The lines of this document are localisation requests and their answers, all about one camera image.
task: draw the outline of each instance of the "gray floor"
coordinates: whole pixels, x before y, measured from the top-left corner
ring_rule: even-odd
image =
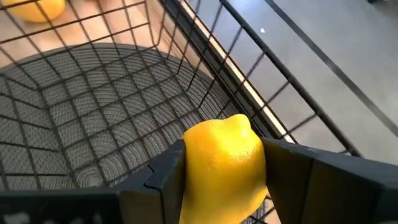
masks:
[[[398,113],[395,113],[398,109],[397,6],[391,2],[371,5],[366,0],[274,1],[391,120],[398,123]],[[365,157],[398,164],[398,139],[264,0],[230,0],[230,3]],[[213,24],[218,4],[214,0],[201,0],[198,13],[208,27]],[[238,23],[223,9],[215,34],[226,49],[238,28]],[[248,71],[260,53],[243,32],[232,56],[244,71]],[[250,80],[265,99],[285,82],[268,59],[261,62]],[[312,113],[291,86],[271,106],[288,128]],[[336,152],[343,149],[318,118],[296,130],[294,136],[305,145]]]

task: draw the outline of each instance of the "lemon in background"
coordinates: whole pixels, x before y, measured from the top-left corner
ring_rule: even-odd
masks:
[[[3,6],[9,6],[26,1],[28,0],[1,0],[1,3]],[[39,0],[37,3],[41,6],[50,20],[55,19],[63,12],[63,10],[65,10],[65,0]],[[30,2],[8,8],[7,10],[14,16],[20,17],[29,22],[47,22],[37,3]]]

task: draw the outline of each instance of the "lemon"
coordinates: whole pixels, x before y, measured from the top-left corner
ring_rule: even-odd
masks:
[[[28,0],[1,0],[3,6],[26,2]],[[47,17],[52,20],[58,17],[65,9],[65,0],[39,0],[37,3],[41,6]],[[36,2],[22,4],[20,6],[7,9],[11,14],[30,22],[47,22]]]
[[[183,140],[180,224],[240,223],[256,211],[267,194],[266,158],[245,115],[199,123]]]

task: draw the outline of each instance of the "floor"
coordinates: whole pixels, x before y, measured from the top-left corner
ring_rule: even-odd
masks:
[[[33,44],[36,45],[37,49],[34,48],[32,43],[27,38],[19,38],[22,35],[20,29],[14,24],[14,22],[10,19],[9,16],[4,11],[0,12],[0,29],[7,30],[7,32],[3,32],[0,35],[0,40],[9,40],[11,38],[15,38],[12,41],[8,41],[1,44],[1,47],[10,54],[10,56],[14,60],[19,60],[21,58],[33,55],[38,53],[38,50],[44,52],[50,49],[56,49],[59,47],[63,47],[63,45],[78,45],[83,44],[88,41],[88,38],[91,40],[97,40],[98,42],[112,42],[121,44],[134,44],[134,40],[131,35],[131,31],[127,30],[125,32],[121,32],[122,30],[126,30],[129,26],[137,26],[137,29],[134,29],[134,34],[136,36],[136,42],[143,47],[153,46],[150,33],[149,26],[145,26],[143,24],[147,23],[145,8],[143,4],[139,4],[136,6],[128,7],[127,14],[129,15],[129,19],[127,19],[126,13],[124,10],[117,10],[120,7],[123,7],[122,1],[98,1],[101,4],[101,10],[112,11],[110,13],[106,13],[106,24],[104,19],[99,15],[101,13],[96,1],[70,1],[73,4],[73,8],[75,12],[72,10],[71,5],[67,4],[67,8],[64,12],[52,21],[53,26],[60,26],[62,24],[68,25],[58,27],[57,33],[53,30],[48,30],[47,32],[39,32],[35,35],[30,35],[30,40]],[[125,0],[124,3],[127,6],[138,3],[141,1],[138,0]],[[76,21],[77,18],[85,18],[81,22],[81,25]],[[49,23],[41,23],[34,24],[30,22],[25,22],[18,18],[14,18],[15,22],[21,27],[23,32],[26,34],[31,34],[34,32],[38,32],[44,29],[49,29]],[[109,37],[110,33],[119,32],[118,35],[114,35],[113,39]],[[58,35],[62,37],[63,42],[60,41]],[[155,39],[159,37],[158,33],[154,33]],[[160,49],[162,51],[168,51],[168,45],[164,42],[160,42]],[[0,53],[0,67],[9,64],[11,61],[7,56]]]
[[[198,1],[190,2],[195,8]],[[200,2],[198,14],[210,28],[219,2]],[[364,157],[398,164],[398,149],[395,147],[398,138],[360,102],[265,0],[229,2]],[[398,113],[395,113],[398,109],[398,6],[393,2],[372,5],[365,0],[274,2],[391,120],[398,123]],[[226,9],[222,9],[215,26],[215,35],[226,49],[238,29],[239,24]],[[260,53],[259,47],[242,32],[231,55],[248,72]],[[263,60],[249,79],[265,99],[271,97],[285,82],[285,78],[269,60]],[[312,113],[291,86],[271,106],[288,128]],[[297,129],[294,136],[302,144],[329,151],[338,152],[343,148],[318,118]]]

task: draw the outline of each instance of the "wire basket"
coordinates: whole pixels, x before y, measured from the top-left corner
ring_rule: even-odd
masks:
[[[8,11],[28,3],[0,12],[1,190],[112,187],[194,124],[236,113],[258,135],[296,143],[292,133],[319,118],[341,153],[360,156],[228,1],[210,24],[201,1],[72,0],[46,24]],[[214,33],[222,13],[239,24],[229,46]],[[231,57],[242,35],[260,50],[246,69]],[[249,81],[265,58],[285,78],[266,100]],[[313,114],[287,128],[269,104],[290,87]],[[244,222],[273,222],[274,210],[267,197]]]

